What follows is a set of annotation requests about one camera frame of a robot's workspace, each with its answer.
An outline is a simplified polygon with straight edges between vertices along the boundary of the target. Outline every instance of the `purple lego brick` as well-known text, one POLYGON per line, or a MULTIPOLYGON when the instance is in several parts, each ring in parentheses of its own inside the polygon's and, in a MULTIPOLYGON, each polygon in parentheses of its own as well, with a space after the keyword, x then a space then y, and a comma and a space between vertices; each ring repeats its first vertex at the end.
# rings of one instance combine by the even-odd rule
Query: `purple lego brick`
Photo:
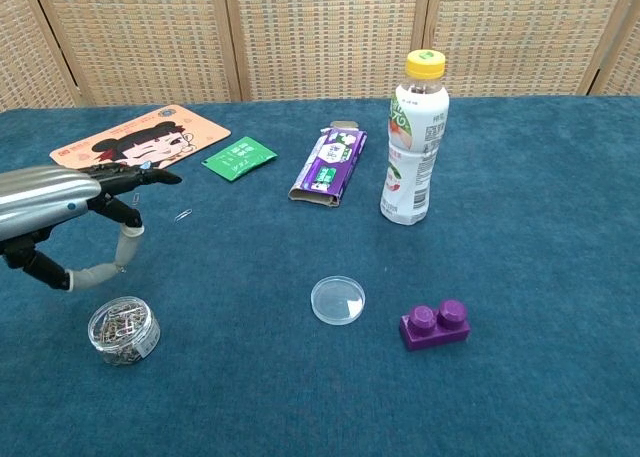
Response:
POLYGON ((467 309, 457 300, 445 300, 437 311, 418 305, 400 319, 400 332, 409 350, 459 342, 470 331, 467 309))

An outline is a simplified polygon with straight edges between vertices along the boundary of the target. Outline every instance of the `yellow bottle cap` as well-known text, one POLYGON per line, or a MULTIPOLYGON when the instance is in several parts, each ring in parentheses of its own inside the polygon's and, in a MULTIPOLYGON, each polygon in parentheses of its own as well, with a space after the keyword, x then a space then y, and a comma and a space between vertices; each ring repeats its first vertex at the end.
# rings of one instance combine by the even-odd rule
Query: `yellow bottle cap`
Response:
POLYGON ((437 50, 421 49, 407 56, 407 75, 414 79, 439 79, 444 75, 444 54, 437 50))

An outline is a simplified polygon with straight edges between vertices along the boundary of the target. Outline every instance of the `orange mouse pad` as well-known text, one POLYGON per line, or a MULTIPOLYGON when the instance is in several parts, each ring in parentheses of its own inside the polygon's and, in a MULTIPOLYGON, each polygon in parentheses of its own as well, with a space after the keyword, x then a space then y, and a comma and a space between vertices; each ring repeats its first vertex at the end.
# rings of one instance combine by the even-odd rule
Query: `orange mouse pad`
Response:
POLYGON ((49 155, 72 169, 118 162, 162 169, 224 139, 231 131, 178 105, 168 105, 49 155))

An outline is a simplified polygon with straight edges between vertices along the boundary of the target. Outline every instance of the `lego stud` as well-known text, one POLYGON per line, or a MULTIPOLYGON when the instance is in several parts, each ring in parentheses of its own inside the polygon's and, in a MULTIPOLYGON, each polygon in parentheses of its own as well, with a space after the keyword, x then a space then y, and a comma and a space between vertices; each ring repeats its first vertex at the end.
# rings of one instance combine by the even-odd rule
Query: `lego stud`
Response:
POLYGON ((407 326, 416 335, 429 335, 436 328, 436 315, 426 305, 418 305, 409 313, 407 326))
POLYGON ((467 320, 467 308, 457 300, 445 300, 438 309, 438 324, 445 329, 456 330, 467 320))

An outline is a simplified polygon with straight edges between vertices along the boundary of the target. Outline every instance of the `green sachet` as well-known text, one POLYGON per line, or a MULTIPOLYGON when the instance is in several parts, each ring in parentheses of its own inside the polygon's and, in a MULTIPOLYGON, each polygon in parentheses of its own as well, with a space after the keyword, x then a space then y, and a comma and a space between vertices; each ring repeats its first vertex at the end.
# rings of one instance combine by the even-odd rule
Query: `green sachet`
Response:
POLYGON ((204 160, 202 164, 209 170, 233 182, 251 169, 277 156, 275 152, 267 149, 251 137, 243 137, 235 144, 231 144, 204 160))

